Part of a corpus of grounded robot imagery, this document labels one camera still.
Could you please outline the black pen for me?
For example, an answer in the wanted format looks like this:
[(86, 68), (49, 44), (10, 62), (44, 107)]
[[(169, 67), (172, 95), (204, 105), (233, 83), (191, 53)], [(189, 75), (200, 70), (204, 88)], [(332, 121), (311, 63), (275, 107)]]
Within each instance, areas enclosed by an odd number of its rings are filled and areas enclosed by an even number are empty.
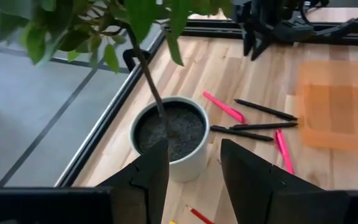
[(274, 109), (271, 109), (271, 108), (268, 108), (268, 107), (265, 107), (265, 106), (262, 106), (262, 105), (258, 105), (258, 104), (255, 104), (255, 103), (252, 103), (252, 102), (249, 102), (249, 101), (245, 101), (245, 100), (241, 100), (241, 99), (234, 99), (234, 101), (236, 103), (239, 103), (240, 105), (243, 105), (243, 106), (247, 106), (247, 107), (250, 107), (250, 108), (253, 108), (253, 109), (256, 109), (256, 110), (259, 110), (259, 111), (262, 111), (262, 112), (265, 112), (265, 113), (268, 113), (268, 114), (271, 114), (271, 115), (274, 115), (280, 119), (284, 119), (286, 121), (296, 121), (298, 118), (291, 115), (291, 114), (287, 114), (287, 113), (284, 113), (284, 112), (281, 112), (281, 111), (277, 111), (277, 110), (274, 110)]
[(229, 127), (229, 129), (233, 129), (233, 130), (280, 129), (280, 128), (292, 128), (297, 125), (298, 123), (294, 123), (294, 122), (267, 123), (267, 124), (237, 124)]
[(254, 140), (258, 140), (258, 141), (270, 142), (270, 141), (274, 140), (274, 138), (272, 138), (270, 136), (264, 136), (264, 135), (254, 134), (254, 133), (247, 133), (247, 132), (237, 131), (237, 130), (233, 130), (233, 129), (226, 129), (221, 126), (210, 126), (209, 130), (214, 131), (214, 132), (219, 132), (219, 133), (225, 133), (225, 134), (231, 134), (231, 135), (235, 135), (235, 136), (250, 138), (250, 139), (254, 139)]

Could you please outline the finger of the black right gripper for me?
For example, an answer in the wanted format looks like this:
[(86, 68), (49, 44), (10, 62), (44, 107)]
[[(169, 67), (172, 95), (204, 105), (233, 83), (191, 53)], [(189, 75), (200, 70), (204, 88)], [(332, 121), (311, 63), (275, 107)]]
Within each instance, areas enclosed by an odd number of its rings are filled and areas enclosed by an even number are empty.
[(244, 56), (248, 56), (255, 44), (255, 35), (252, 30), (246, 30), (243, 38)]
[(256, 60), (270, 45), (272, 41), (266, 37), (256, 39), (252, 45), (252, 55), (250, 60)]

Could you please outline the green leafy plant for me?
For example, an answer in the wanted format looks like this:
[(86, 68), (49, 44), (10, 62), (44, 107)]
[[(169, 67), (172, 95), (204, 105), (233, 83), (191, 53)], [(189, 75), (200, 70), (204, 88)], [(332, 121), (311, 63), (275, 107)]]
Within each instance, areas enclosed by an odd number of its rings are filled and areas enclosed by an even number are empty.
[(177, 39), (192, 14), (214, 16), (233, 13), (231, 0), (0, 0), (0, 42), (24, 31), (24, 45), (34, 65), (49, 60), (58, 50), (70, 59), (88, 54), (89, 63), (98, 62), (103, 39), (125, 42), (126, 30), (147, 83), (157, 103), (165, 135), (176, 137), (162, 99), (155, 87), (145, 55), (140, 49), (153, 24), (165, 35), (172, 60), (182, 65)]

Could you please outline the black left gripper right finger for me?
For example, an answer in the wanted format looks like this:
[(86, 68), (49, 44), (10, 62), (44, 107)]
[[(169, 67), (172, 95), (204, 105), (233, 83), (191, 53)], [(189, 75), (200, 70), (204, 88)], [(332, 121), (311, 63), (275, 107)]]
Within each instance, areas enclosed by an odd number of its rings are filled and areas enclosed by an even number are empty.
[(345, 191), (326, 191), (232, 140), (221, 141), (221, 166), (238, 224), (343, 224)]

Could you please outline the orange translucent plastic bin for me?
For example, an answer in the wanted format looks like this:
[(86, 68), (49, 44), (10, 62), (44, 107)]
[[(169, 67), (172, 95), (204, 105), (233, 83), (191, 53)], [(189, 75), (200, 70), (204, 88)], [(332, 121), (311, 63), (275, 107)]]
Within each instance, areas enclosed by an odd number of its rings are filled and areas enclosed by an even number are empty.
[(296, 110), (304, 144), (358, 152), (358, 60), (303, 62)]

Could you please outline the white ceramic plant pot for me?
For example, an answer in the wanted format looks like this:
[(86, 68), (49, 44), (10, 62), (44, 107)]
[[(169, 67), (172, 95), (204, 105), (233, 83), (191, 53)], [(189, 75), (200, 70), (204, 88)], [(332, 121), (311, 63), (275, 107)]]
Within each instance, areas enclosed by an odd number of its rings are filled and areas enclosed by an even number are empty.
[[(162, 99), (169, 125), (175, 137), (169, 142), (169, 174), (176, 182), (188, 182), (199, 176), (207, 166), (209, 118), (195, 100), (184, 96)], [(132, 150), (145, 154), (165, 136), (156, 102), (145, 106), (132, 120), (129, 142)]]

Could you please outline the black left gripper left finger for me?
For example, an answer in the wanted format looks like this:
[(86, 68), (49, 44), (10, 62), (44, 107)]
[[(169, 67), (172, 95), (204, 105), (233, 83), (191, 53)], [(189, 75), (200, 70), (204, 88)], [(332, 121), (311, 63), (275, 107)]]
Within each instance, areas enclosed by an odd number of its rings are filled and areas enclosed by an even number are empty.
[(168, 141), (161, 140), (99, 184), (112, 188), (111, 224), (161, 224), (168, 179)]

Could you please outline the red pencil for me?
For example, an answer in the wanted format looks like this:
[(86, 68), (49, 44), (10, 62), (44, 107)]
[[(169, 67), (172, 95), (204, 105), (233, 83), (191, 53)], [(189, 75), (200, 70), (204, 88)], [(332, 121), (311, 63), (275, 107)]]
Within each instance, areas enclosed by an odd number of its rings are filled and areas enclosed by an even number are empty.
[(210, 219), (208, 219), (206, 216), (204, 216), (202, 213), (194, 209), (193, 207), (186, 205), (186, 208), (198, 219), (200, 219), (204, 224), (215, 224)]

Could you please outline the black frame clamp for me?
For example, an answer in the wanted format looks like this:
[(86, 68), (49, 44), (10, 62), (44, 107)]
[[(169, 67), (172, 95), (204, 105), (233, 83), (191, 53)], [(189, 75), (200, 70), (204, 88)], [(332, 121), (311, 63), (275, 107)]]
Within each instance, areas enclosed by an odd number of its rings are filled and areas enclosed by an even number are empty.
[[(146, 51), (146, 50), (141, 50), (143, 56), (145, 57), (146, 60), (148, 60), (150, 58), (150, 52)], [(133, 71), (134, 67), (135, 67), (135, 61), (134, 58), (136, 58), (135, 56), (135, 52), (134, 49), (127, 49), (123, 52), (122, 57), (124, 59), (124, 62), (128, 68), (128, 70), (131, 72)]]

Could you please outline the pink pen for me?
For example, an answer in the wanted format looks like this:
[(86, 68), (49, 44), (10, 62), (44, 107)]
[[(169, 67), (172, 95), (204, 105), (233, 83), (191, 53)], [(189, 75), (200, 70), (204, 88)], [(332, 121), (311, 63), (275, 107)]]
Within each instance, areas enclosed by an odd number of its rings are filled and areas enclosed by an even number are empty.
[(285, 142), (285, 137), (284, 137), (284, 134), (281, 129), (277, 129), (275, 131), (275, 141), (277, 143), (279, 151), (282, 154), (284, 165), (285, 165), (287, 172), (289, 172), (290, 174), (294, 174), (293, 164), (290, 159), (287, 144)]
[(231, 108), (230, 106), (224, 104), (223, 102), (219, 101), (217, 98), (215, 98), (213, 95), (211, 95), (209, 92), (204, 91), (203, 96), (207, 98), (209, 101), (213, 102), (215, 105), (220, 107), (223, 111), (225, 111), (229, 116), (234, 118), (236, 121), (240, 122), (241, 124), (246, 124), (246, 119), (242, 113), (235, 110), (234, 108)]

